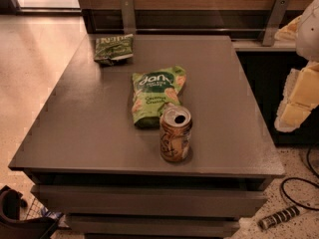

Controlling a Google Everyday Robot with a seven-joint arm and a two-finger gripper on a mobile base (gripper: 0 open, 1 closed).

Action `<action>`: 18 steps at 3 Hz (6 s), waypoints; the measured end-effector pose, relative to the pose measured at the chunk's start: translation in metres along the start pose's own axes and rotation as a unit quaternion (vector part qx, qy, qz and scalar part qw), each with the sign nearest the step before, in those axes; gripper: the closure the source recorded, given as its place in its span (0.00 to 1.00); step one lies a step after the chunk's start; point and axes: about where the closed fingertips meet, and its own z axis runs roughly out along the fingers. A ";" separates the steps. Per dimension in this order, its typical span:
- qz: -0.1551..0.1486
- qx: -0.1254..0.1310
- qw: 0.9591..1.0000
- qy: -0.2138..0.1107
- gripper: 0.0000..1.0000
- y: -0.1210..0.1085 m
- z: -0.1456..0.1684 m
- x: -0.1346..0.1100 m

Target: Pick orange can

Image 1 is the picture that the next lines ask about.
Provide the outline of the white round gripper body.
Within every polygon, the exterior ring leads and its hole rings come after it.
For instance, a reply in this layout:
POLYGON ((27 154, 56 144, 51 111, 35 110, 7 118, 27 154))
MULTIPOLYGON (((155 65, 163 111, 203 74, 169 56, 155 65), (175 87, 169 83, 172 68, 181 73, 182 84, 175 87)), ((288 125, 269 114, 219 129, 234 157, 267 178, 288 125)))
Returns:
POLYGON ((296 53, 308 61, 319 61, 319 0, 304 10, 297 25, 296 53))

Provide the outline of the yellow white gripper finger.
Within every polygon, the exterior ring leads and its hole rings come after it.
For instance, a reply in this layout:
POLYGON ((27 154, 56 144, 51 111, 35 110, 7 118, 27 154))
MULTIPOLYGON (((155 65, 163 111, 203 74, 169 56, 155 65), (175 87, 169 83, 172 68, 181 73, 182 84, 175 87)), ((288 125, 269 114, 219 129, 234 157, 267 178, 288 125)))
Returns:
POLYGON ((292 69, 287 76, 275 128, 291 132, 306 121, 319 106, 319 63, 309 62, 302 70, 292 69))
POLYGON ((290 21, 287 25, 280 28, 275 33, 275 40, 276 41, 294 41, 296 39, 298 24, 301 17, 298 16, 292 21, 290 21))

